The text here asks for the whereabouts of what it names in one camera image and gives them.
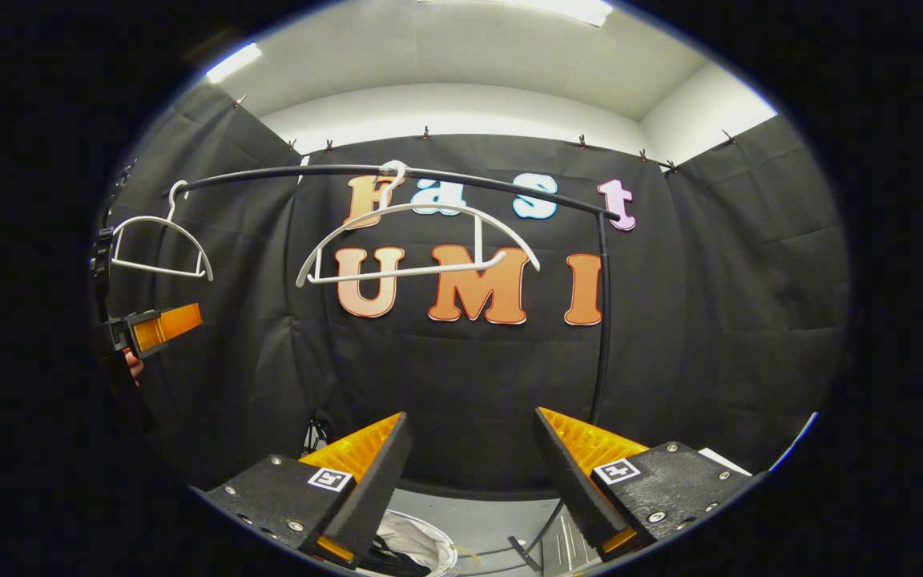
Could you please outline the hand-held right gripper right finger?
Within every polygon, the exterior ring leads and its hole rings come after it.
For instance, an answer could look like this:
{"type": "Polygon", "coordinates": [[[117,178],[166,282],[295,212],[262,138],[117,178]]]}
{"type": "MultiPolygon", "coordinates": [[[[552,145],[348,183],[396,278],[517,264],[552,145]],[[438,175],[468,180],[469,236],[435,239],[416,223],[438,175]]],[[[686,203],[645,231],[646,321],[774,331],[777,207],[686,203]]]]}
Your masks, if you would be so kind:
{"type": "Polygon", "coordinates": [[[681,442],[653,448],[557,410],[534,410],[543,464],[602,559],[673,539],[740,496],[755,476],[681,442]]]}

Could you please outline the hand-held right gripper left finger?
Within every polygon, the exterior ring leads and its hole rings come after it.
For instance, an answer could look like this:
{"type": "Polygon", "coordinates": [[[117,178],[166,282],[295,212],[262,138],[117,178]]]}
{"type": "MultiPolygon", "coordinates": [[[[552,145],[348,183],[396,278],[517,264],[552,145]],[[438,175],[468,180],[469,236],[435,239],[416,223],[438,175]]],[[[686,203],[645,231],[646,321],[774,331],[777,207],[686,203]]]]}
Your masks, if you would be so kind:
{"type": "Polygon", "coordinates": [[[263,457],[203,498],[278,547],[355,569],[412,448],[410,420],[398,412],[307,456],[263,457]]]}

